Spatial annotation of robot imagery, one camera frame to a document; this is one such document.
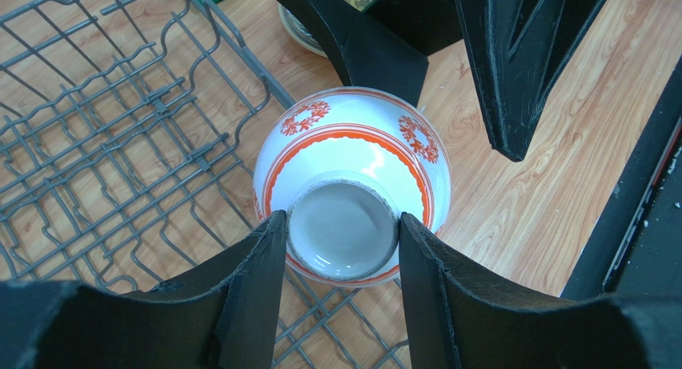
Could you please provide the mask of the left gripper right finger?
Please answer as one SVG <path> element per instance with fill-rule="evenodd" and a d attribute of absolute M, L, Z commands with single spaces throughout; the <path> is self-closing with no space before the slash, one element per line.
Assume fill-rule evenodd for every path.
<path fill-rule="evenodd" d="M 506 279 L 399 221 L 399 273 L 414 368 L 678 368 L 678 298 L 572 301 Z"/>

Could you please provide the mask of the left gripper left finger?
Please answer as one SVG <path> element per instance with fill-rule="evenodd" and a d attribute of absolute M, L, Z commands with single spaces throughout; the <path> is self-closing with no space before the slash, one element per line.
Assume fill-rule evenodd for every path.
<path fill-rule="evenodd" d="M 4 368 L 269 368 L 286 215 L 150 291 L 79 281 L 1 284 Z"/>

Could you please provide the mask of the white orange patterned bowl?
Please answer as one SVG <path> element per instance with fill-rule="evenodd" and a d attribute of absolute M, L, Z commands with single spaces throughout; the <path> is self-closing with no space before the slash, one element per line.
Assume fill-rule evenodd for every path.
<path fill-rule="evenodd" d="M 450 162 L 429 119 L 403 99 L 361 86 L 312 94 L 287 109 L 253 171 L 255 213 L 286 213 L 287 264 L 341 287 L 399 276 L 402 214 L 443 229 Z"/>

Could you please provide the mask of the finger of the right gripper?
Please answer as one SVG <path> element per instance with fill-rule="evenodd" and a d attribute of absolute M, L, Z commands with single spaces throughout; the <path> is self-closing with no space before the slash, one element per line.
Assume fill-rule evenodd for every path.
<path fill-rule="evenodd" d="M 607 0 L 455 0 L 494 150 L 524 160 L 552 87 Z"/>
<path fill-rule="evenodd" d="M 427 57 L 344 0 L 276 0 L 326 53 L 344 86 L 385 91 L 417 106 Z"/>

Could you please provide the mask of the light blue flower plate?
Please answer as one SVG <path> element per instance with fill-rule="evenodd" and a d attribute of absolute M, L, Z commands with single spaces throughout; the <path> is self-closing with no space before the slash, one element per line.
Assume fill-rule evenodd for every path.
<path fill-rule="evenodd" d="M 327 57 L 322 47 L 289 10 L 278 4 L 278 12 L 285 30 L 300 46 L 319 56 Z"/>

